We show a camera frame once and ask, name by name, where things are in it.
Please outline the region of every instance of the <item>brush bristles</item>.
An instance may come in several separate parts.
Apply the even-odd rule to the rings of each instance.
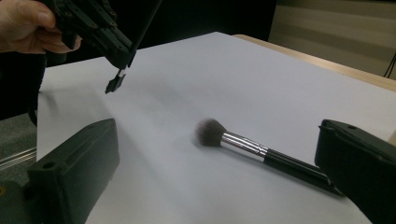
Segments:
[[[221,137],[227,130],[215,119],[205,119],[198,123],[196,136],[201,145],[219,147]]]

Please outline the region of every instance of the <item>makeup brush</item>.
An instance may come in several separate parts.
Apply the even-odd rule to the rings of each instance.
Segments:
[[[205,147],[237,147],[260,157],[266,165],[316,187],[343,196],[343,193],[317,166],[296,160],[241,135],[230,133],[215,119],[205,119],[198,123],[196,136],[199,143]]]

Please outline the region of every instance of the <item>white paper sheet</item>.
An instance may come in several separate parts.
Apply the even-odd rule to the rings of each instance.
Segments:
[[[38,158],[88,124],[117,122],[120,166],[87,223],[370,223],[349,199],[199,147],[194,129],[214,118],[314,164],[323,119],[390,139],[395,92],[220,33],[139,50],[105,94],[116,72],[105,58],[51,67],[39,94]]]

